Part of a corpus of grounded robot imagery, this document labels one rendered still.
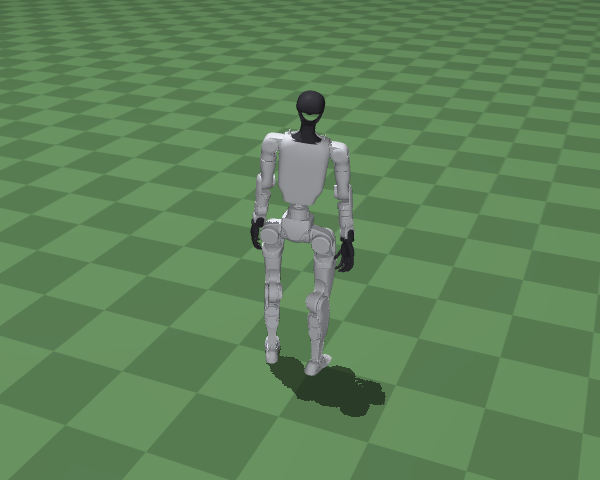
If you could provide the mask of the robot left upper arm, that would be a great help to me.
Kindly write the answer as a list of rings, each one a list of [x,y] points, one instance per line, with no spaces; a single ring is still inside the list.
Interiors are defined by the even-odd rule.
[[[260,170],[262,179],[262,189],[270,189],[275,186],[276,178],[274,174],[276,166],[276,152],[279,150],[284,134],[268,133],[261,146]]]

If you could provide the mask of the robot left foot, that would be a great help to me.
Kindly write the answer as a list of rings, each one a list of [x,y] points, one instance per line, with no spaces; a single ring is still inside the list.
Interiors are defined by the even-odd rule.
[[[270,349],[268,349],[268,336],[266,337],[265,340],[265,347],[264,347],[265,351],[266,351],[266,357],[265,360],[268,363],[276,363],[278,361],[278,351],[280,349],[280,340],[278,338],[278,336],[276,335],[276,349],[274,349],[273,344],[271,344]]]

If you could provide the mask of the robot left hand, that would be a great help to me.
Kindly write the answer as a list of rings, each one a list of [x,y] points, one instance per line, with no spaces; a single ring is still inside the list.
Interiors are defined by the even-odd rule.
[[[257,242],[257,240],[260,240],[260,238],[258,238],[259,235],[259,228],[263,227],[264,225],[264,218],[260,217],[256,220],[256,223],[254,223],[254,220],[252,218],[251,220],[252,226],[251,226],[251,240],[252,243],[254,245],[255,248],[257,249],[262,249],[261,248],[261,243]]]

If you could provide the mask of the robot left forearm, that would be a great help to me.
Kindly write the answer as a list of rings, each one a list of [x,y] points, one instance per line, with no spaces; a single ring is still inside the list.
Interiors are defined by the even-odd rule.
[[[261,175],[258,174],[256,178],[256,191],[255,191],[255,205],[253,212],[253,220],[256,223],[256,220],[260,217],[264,218],[264,223],[266,222],[266,214],[268,212],[269,199],[271,197],[271,191],[269,189],[262,189],[262,179]]]

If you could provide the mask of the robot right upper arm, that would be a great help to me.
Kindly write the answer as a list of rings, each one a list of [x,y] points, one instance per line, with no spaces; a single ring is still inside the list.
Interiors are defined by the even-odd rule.
[[[334,172],[337,185],[334,185],[334,198],[349,199],[350,155],[346,144],[336,141],[329,142],[330,158],[335,163]]]

